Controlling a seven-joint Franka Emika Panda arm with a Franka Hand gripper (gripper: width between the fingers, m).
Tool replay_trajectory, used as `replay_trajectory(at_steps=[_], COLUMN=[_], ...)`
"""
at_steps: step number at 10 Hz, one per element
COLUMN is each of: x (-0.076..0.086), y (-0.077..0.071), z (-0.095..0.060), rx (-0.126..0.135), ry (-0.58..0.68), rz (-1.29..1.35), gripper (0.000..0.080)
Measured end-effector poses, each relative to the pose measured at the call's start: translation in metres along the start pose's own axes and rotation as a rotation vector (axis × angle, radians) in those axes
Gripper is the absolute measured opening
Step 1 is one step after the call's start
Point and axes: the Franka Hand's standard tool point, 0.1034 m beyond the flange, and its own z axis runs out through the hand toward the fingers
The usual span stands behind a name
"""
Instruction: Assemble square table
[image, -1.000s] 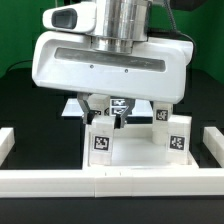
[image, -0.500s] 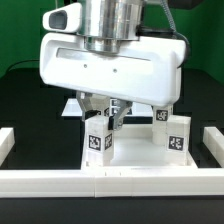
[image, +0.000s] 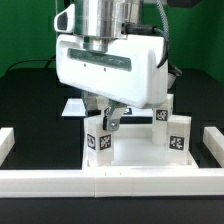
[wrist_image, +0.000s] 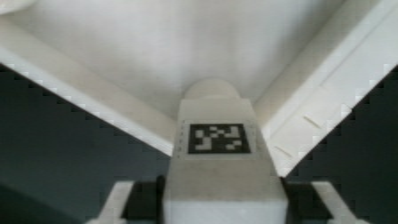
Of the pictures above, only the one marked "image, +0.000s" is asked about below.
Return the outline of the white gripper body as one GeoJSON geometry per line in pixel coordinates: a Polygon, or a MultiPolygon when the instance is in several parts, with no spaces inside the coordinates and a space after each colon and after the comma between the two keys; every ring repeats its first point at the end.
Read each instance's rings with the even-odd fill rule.
{"type": "Polygon", "coordinates": [[[67,85],[137,108],[154,108],[166,99],[168,66],[160,65],[164,39],[130,35],[108,44],[104,54],[83,49],[83,39],[62,34],[56,69],[67,85]]]}

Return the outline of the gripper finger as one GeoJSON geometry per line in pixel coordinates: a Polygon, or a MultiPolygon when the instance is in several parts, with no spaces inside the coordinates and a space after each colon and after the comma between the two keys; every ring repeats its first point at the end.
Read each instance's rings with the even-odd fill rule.
{"type": "Polygon", "coordinates": [[[97,116],[101,114],[101,111],[98,109],[96,97],[96,94],[87,91],[81,92],[81,98],[85,107],[86,116],[97,116]]]}
{"type": "Polygon", "coordinates": [[[103,129],[107,131],[117,131],[120,125],[120,119],[126,108],[126,104],[110,101],[109,108],[106,110],[103,119],[103,129]]]}

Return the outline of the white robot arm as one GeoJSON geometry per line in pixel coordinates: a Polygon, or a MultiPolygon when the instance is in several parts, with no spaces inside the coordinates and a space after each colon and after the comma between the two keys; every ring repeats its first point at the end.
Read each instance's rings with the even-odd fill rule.
{"type": "Polygon", "coordinates": [[[109,100],[103,128],[116,131],[128,106],[156,108],[166,99],[169,27],[163,7],[192,8],[201,0],[76,0],[54,19],[59,33],[59,80],[84,91],[88,110],[95,97],[109,100]]]}

